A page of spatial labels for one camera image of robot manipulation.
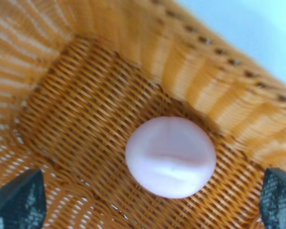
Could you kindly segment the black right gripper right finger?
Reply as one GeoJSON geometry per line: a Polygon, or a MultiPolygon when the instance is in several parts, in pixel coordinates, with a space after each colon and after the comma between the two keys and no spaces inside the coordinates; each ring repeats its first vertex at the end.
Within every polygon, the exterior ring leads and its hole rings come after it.
{"type": "Polygon", "coordinates": [[[286,229],[286,172],[267,168],[264,175],[259,211],[266,229],[286,229]]]}

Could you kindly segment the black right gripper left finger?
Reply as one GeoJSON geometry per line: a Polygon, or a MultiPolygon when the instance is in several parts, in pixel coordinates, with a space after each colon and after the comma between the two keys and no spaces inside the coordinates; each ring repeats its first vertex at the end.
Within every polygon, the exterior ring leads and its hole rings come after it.
{"type": "Polygon", "coordinates": [[[46,214],[40,169],[28,169],[0,188],[0,229],[41,229],[46,214]]]}

